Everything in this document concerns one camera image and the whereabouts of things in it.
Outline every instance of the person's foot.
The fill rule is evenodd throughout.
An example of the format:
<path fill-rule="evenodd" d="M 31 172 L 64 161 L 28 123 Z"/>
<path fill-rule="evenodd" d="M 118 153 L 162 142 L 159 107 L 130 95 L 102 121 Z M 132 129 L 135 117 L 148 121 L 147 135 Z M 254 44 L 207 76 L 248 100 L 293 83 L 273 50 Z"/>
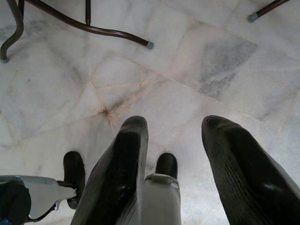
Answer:
<path fill-rule="evenodd" d="M 76 185 L 77 196 L 67 199 L 69 207 L 75 210 L 85 187 L 85 169 L 83 160 L 78 152 L 70 151 L 65 154 L 64 171 L 64 183 Z"/>
<path fill-rule="evenodd" d="M 155 173 L 169 175 L 177 179 L 177 160 L 170 153 L 162 154 L 156 163 Z"/>

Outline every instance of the gray leg tip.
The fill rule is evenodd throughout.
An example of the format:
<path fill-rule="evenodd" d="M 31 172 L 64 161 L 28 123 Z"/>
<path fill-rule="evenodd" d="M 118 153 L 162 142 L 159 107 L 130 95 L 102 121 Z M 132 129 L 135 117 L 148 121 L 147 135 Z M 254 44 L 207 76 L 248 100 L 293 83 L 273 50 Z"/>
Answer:
<path fill-rule="evenodd" d="M 153 46 L 154 46 L 154 43 L 153 43 L 153 42 L 151 42 L 151 41 L 148 41 L 148 44 L 147 44 L 146 48 L 148 48 L 148 49 L 152 49 L 152 48 L 153 48 Z"/>
<path fill-rule="evenodd" d="M 257 13 L 253 13 L 253 14 L 251 14 L 250 16 L 248 16 L 248 21 L 250 22 L 250 23 L 253 23 L 255 20 L 257 20 L 259 17 L 258 17 L 258 15 L 257 15 Z"/>
<path fill-rule="evenodd" d="M 5 59 L 5 60 L 0 60 L 2 63 L 7 63 L 8 62 L 8 59 Z"/>

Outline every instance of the chair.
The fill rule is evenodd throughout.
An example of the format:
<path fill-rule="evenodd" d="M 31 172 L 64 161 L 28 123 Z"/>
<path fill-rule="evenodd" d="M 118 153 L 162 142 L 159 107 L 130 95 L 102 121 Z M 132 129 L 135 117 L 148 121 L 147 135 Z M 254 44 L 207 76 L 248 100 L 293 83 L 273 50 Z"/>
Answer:
<path fill-rule="evenodd" d="M 16 22 L 16 30 L 14 34 L 7 39 L 0 48 L 0 61 L 3 63 L 8 62 L 7 58 L 7 50 L 8 48 L 14 44 L 23 34 L 24 31 L 24 23 L 23 23 L 23 16 L 24 16 L 24 2 L 25 0 L 19 0 L 18 4 L 15 0 L 7 0 L 9 8 L 14 16 Z M 130 41 L 134 41 L 140 45 L 145 46 L 148 49 L 152 49 L 154 44 L 151 41 L 146 41 L 138 36 L 133 34 L 129 34 L 119 30 L 109 30 L 103 29 L 98 27 L 93 27 L 90 25 L 91 22 L 91 0 L 85 0 L 85 22 L 86 24 L 76 21 L 61 12 L 57 11 L 56 9 L 52 8 L 51 6 L 47 5 L 46 3 L 42 2 L 41 0 L 26 0 L 28 3 L 32 4 L 33 6 L 43 10 L 44 12 L 54 16 L 55 18 L 63 21 L 70 26 L 76 27 L 83 31 L 99 34 L 99 35 L 106 35 L 106 36 L 113 36 L 118 38 L 124 38 Z"/>

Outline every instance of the black rubber boot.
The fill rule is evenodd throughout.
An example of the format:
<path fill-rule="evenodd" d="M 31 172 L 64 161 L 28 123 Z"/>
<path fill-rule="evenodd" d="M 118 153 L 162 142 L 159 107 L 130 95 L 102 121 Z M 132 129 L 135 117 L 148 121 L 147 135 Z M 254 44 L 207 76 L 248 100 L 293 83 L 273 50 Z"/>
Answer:
<path fill-rule="evenodd" d="M 70 151 L 64 156 L 64 183 L 75 184 L 77 196 L 67 199 L 71 209 L 76 209 L 85 187 L 85 169 L 83 160 L 77 151 Z"/>
<path fill-rule="evenodd" d="M 169 175 L 177 179 L 177 167 L 175 156 L 170 153 L 164 153 L 157 160 L 155 173 Z"/>

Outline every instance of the chair leg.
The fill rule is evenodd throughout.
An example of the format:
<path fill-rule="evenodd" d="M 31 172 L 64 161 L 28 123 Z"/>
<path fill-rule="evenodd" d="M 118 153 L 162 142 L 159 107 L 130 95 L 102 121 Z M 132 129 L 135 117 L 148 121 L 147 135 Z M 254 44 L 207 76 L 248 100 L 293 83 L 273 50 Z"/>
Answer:
<path fill-rule="evenodd" d="M 272 3 L 268 4 L 266 7 L 262 8 L 261 10 L 257 11 L 256 13 L 251 14 L 248 16 L 248 20 L 250 23 L 257 20 L 259 17 L 265 15 L 266 13 L 272 11 L 273 9 L 277 8 L 278 6 L 286 3 L 289 0 L 275 0 Z"/>
<path fill-rule="evenodd" d="M 19 7 L 22 17 L 24 18 L 25 0 L 19 0 L 18 7 Z"/>
<path fill-rule="evenodd" d="M 90 26 L 90 0 L 85 0 L 85 23 Z"/>
<path fill-rule="evenodd" d="M 110 29 L 103 29 L 103 28 L 99 28 L 99 27 L 93 27 L 93 26 L 89 26 L 84 23 L 78 22 L 78 21 L 62 14 L 61 12 L 57 11 L 56 9 L 52 8 L 51 6 L 42 2 L 41 0 L 26 0 L 26 1 L 28 3 L 34 5 L 35 7 L 43 10 L 44 12 L 54 16 L 55 18 L 59 19 L 60 21 L 63 21 L 64 23 L 69 24 L 70 26 L 76 27 L 78 29 L 81 29 L 83 31 L 93 33 L 93 34 L 124 38 L 124 39 L 130 40 L 130 41 L 136 42 L 140 45 L 143 45 L 148 49 L 152 49 L 154 46 L 154 44 L 151 41 L 144 40 L 133 34 L 129 34 L 129 33 L 126 33 L 126 32 L 120 31 L 120 30 L 110 30 Z"/>
<path fill-rule="evenodd" d="M 12 46 L 17 40 L 20 39 L 20 37 L 23 34 L 24 31 L 24 23 L 23 23 L 23 17 L 22 13 L 20 12 L 20 9 L 16 3 L 15 0 L 7 0 L 9 8 L 15 18 L 15 23 L 16 23 L 16 29 L 14 34 L 7 39 L 1 46 L 0 48 L 0 60 L 3 63 L 8 62 L 7 58 L 7 51 L 10 46 Z"/>

